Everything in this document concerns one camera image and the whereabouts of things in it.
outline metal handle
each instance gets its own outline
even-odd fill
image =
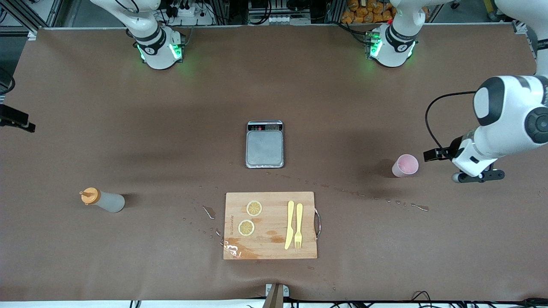
[[[322,218],[319,216],[318,209],[314,209],[314,216],[318,215],[318,233],[316,233],[316,239],[319,238],[319,234],[322,232]]]

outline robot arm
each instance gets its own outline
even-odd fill
[[[167,69],[182,59],[181,34],[160,26],[153,15],[160,0],[91,0],[122,22],[151,68]]]
[[[492,170],[506,155],[548,143],[548,1],[497,0],[499,9],[531,27],[539,37],[533,76],[496,76],[475,93],[473,107],[480,126],[443,149],[424,153],[425,161],[451,159],[460,170],[456,182],[484,182],[504,177]]]
[[[390,0],[398,9],[391,25],[382,25],[379,32],[382,45],[370,57],[384,66],[397,67],[411,56],[415,39],[426,20],[423,7],[451,2],[452,0]]]

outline yellow fork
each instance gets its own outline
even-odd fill
[[[302,203],[298,203],[297,204],[297,233],[295,233],[295,248],[301,248],[301,244],[302,244],[301,223],[302,223]]]

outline juice stain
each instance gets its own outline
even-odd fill
[[[205,210],[209,218],[215,219],[215,211],[212,208],[202,206],[202,208]]]

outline brown paper tablecloth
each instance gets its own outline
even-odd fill
[[[25,46],[5,103],[37,129],[0,133],[0,300],[247,298],[272,282],[301,300],[548,296],[548,147],[501,159],[503,181],[458,185],[451,163],[422,160],[390,177],[435,146],[435,97],[534,73],[511,26],[424,27],[396,69],[337,27],[196,29],[164,71],[131,44],[39,31]],[[432,108],[441,142],[477,126],[471,101]],[[286,124],[283,169],[245,168],[253,119]],[[85,206],[89,186],[126,208]],[[314,191],[318,259],[223,260],[224,194],[244,191]]]

